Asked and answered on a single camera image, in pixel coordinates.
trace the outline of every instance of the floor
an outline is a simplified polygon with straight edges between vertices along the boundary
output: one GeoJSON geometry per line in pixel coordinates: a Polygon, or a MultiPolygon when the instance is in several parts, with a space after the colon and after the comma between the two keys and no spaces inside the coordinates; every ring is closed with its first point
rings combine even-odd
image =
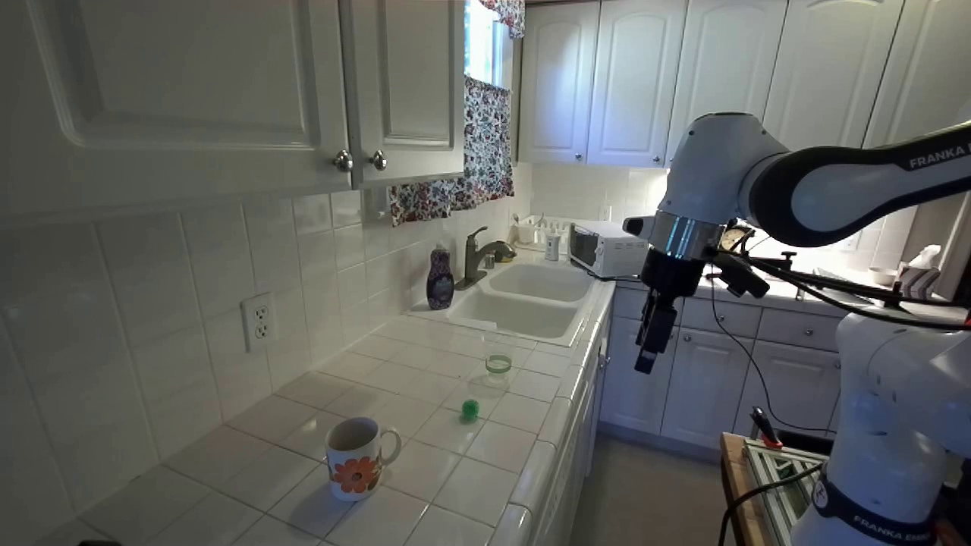
{"type": "Polygon", "coordinates": [[[722,508],[716,463],[597,437],[573,546],[716,546],[722,508]]]}

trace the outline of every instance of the wall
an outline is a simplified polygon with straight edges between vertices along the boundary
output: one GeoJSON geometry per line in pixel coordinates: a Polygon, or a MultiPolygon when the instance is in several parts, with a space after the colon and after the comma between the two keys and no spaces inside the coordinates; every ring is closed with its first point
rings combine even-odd
{"type": "MultiPolygon", "coordinates": [[[[533,214],[607,217],[651,214],[665,199],[668,170],[655,167],[592,167],[533,163],[533,214]]],[[[823,247],[793,247],[763,234],[752,240],[755,256],[799,251],[803,270],[823,264],[896,267],[905,256],[914,209],[869,225],[866,230],[823,247]]]]}
{"type": "Polygon", "coordinates": [[[628,217],[657,209],[668,170],[533,163],[533,214],[552,217],[628,217]]]}
{"type": "Polygon", "coordinates": [[[32,544],[399,314],[433,244],[529,211],[529,170],[516,192],[404,226],[344,192],[0,230],[0,544],[32,544]],[[238,300],[262,291],[277,338],[246,352],[238,300]]]}

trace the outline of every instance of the green bottle cap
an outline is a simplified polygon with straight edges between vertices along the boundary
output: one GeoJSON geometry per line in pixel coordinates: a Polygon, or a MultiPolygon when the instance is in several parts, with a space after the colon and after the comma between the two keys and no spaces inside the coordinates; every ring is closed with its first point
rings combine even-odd
{"type": "Polygon", "coordinates": [[[462,402],[462,424],[474,424],[478,417],[478,401],[462,402]]]}

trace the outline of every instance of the appliance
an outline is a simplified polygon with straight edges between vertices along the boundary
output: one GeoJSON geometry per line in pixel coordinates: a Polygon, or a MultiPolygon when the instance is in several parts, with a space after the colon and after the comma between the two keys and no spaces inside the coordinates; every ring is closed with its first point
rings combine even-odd
{"type": "Polygon", "coordinates": [[[570,264],[594,280],[634,280],[647,261],[647,243],[608,221],[570,225],[570,264]]]}

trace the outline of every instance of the lower cabinet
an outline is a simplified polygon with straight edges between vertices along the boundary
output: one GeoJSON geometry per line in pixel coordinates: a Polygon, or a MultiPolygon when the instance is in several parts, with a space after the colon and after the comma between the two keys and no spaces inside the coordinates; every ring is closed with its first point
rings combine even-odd
{"type": "Polygon", "coordinates": [[[592,458],[597,443],[597,401],[600,401],[604,361],[607,361],[607,330],[600,334],[597,349],[589,358],[592,358],[585,364],[589,380],[568,420],[563,446],[559,451],[559,460],[548,478],[547,503],[538,515],[538,527],[532,541],[533,546],[570,544],[583,483],[592,473],[592,458]]]}
{"type": "Polygon", "coordinates": [[[680,330],[673,352],[661,437],[718,448],[718,434],[734,427],[748,358],[730,335],[691,326],[680,330]]]}
{"type": "Polygon", "coordinates": [[[752,434],[748,409],[767,409],[767,387],[778,431],[831,437],[841,395],[841,361],[831,349],[838,314],[686,300],[668,352],[651,373],[636,373],[639,294],[616,291],[614,300],[604,424],[718,448],[722,431],[752,434]]]}
{"type": "MultiPolygon", "coordinates": [[[[831,437],[831,417],[838,406],[841,358],[833,352],[812,352],[778,344],[755,344],[755,361],[763,375],[772,415],[783,431],[803,431],[812,437],[831,437]]],[[[748,370],[747,387],[736,402],[734,431],[752,431],[748,409],[767,406],[757,373],[748,370]]]]}
{"type": "Polygon", "coordinates": [[[639,321],[634,318],[614,318],[608,323],[608,358],[600,396],[600,420],[661,434],[668,382],[673,370],[673,344],[668,345],[668,352],[657,355],[651,373],[639,373],[634,370],[636,330],[639,321]]]}

